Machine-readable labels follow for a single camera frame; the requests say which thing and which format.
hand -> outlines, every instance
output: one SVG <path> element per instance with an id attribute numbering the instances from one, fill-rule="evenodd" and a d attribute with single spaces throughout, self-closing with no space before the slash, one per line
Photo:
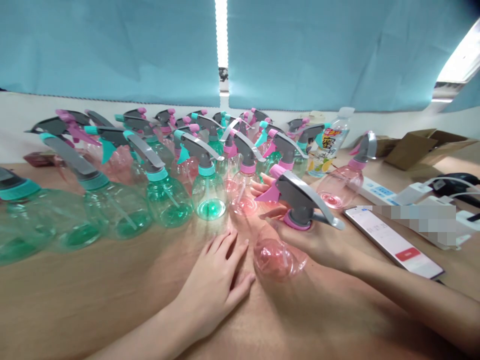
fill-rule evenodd
<path id="1" fill-rule="evenodd" d="M 210 335 L 249 294 L 255 281 L 255 275 L 247 273 L 238 284 L 232 284 L 239 261 L 249 247 L 248 239 L 237 243 L 227 258 L 237 235 L 236 229 L 227 230 L 205 245 L 172 303 L 178 312 L 189 318 L 193 326 L 193 341 Z"/>
<path id="2" fill-rule="evenodd" d="M 251 193 L 254 196 L 259 196 L 267 191 L 275 180 L 265 174 L 261 175 L 265 184 L 252 184 Z M 279 206 L 259 217 L 265 219 L 273 227 L 282 241 L 302 250 L 316 263 L 346 271 L 352 259 L 362 254 L 345 243 L 341 238 L 341 232 L 331 226 L 312 221 L 311 228 L 307 231 L 291 228 L 282 221 L 287 211 L 287 207 Z"/>

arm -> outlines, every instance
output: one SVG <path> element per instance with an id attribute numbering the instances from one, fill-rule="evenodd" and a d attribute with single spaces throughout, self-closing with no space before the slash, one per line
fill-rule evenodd
<path id="1" fill-rule="evenodd" d="M 87 360 L 174 359 L 211 334 L 250 292 L 255 275 L 248 273 L 231 289 L 234 273 L 248 248 L 227 230 L 202 249 L 176 299 L 159 313 Z"/>
<path id="2" fill-rule="evenodd" d="M 252 194 L 265 192 L 273 179 L 262 174 L 265 184 L 255 183 Z M 284 242 L 304 251 L 318 264 L 364 281 L 392 300 L 464 353 L 480 356 L 480 302 L 392 264 L 374 259 L 339 241 L 333 228 L 314 222 L 307 231 L 287 226 L 281 218 L 285 207 L 261 215 Z"/>

finger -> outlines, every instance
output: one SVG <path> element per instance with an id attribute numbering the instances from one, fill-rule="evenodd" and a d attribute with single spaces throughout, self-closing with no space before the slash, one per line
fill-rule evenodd
<path id="1" fill-rule="evenodd" d="M 260 214 L 258 215 L 258 217 L 262 220 L 265 220 L 265 218 L 276 218 L 277 216 L 282 216 L 282 215 L 285 215 L 287 213 L 288 209 L 286 207 L 283 207 L 283 206 L 278 206 L 276 208 L 273 208 L 272 210 L 264 213 L 264 214 Z"/>
<path id="2" fill-rule="evenodd" d="M 248 273 L 243 280 L 228 294 L 225 301 L 226 310 L 230 313 L 249 294 L 250 288 L 255 281 L 255 275 Z"/>
<path id="3" fill-rule="evenodd" d="M 228 262 L 231 264 L 231 267 L 233 268 L 233 271 L 237 268 L 239 265 L 240 259 L 242 256 L 245 254 L 247 249 L 249 248 L 249 240 L 245 239 L 245 241 L 241 244 L 238 244 L 238 246 L 233 250 L 233 253 L 231 254 L 230 258 L 228 259 Z"/>
<path id="4" fill-rule="evenodd" d="M 304 236 L 302 231 L 291 228 L 284 223 L 283 220 L 277 220 L 268 217 L 265 220 L 277 232 L 282 241 L 296 247 L 299 250 L 302 250 L 305 253 L 309 252 L 308 250 L 312 240 L 307 236 Z"/>
<path id="5" fill-rule="evenodd" d="M 237 239 L 237 235 L 239 232 L 237 231 L 236 228 L 233 228 L 231 231 L 230 235 L 228 235 L 220 244 L 218 250 L 216 251 L 217 254 L 220 256 L 223 256 L 225 259 L 227 257 L 227 253 L 229 252 L 230 247 L 234 243 L 234 241 Z"/>
<path id="6" fill-rule="evenodd" d="M 263 192 L 255 190 L 254 187 L 250 187 L 250 192 L 254 197 L 259 197 L 260 195 L 263 194 Z"/>
<path id="7" fill-rule="evenodd" d="M 201 255 L 206 255 L 209 252 L 210 247 L 212 246 L 216 237 L 217 237 L 217 234 L 214 234 L 212 238 L 205 244 L 205 246 L 201 250 L 201 253 L 200 253 Z"/>
<path id="8" fill-rule="evenodd" d="M 258 183 L 256 181 L 252 181 L 251 182 L 251 188 L 253 190 L 256 190 L 258 191 L 259 193 L 263 194 L 264 192 L 266 192 L 268 189 L 270 189 L 270 185 L 267 185 L 267 184 L 261 184 L 261 183 Z"/>
<path id="9" fill-rule="evenodd" d="M 211 254 L 215 254 L 217 250 L 219 249 L 220 245 L 224 241 L 224 239 L 230 235 L 230 229 L 227 228 L 226 231 L 220 235 L 218 235 L 215 240 L 213 240 L 213 243 L 210 246 L 210 250 L 208 251 Z"/>
<path id="10" fill-rule="evenodd" d="M 261 172 L 260 173 L 260 177 L 261 179 L 263 180 L 263 183 L 268 185 L 268 187 L 271 187 L 272 184 L 274 183 L 275 181 L 275 178 L 274 177 L 271 177 L 271 176 L 268 176 L 267 174 Z"/>

red button on screen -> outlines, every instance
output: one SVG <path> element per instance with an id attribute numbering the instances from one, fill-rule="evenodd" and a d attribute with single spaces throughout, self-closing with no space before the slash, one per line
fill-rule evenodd
<path id="1" fill-rule="evenodd" d="M 417 255 L 420 255 L 420 251 L 418 251 L 416 248 L 411 247 L 407 250 L 404 250 L 402 252 L 399 252 L 398 254 L 395 254 L 396 258 L 400 260 L 401 262 L 407 261 L 408 259 L 414 258 Z"/>

blue curtain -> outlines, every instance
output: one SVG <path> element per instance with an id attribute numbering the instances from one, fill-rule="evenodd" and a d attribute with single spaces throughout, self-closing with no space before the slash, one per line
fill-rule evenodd
<path id="1" fill-rule="evenodd" d="M 469 0 L 229 0 L 230 107 L 422 110 L 479 14 Z"/>
<path id="2" fill-rule="evenodd" d="M 220 105 L 214 0 L 1 0 L 0 88 Z"/>
<path id="3" fill-rule="evenodd" d="M 480 72 L 477 72 L 460 90 L 453 101 L 443 110 L 443 113 L 453 113 L 477 106 L 480 106 Z"/>

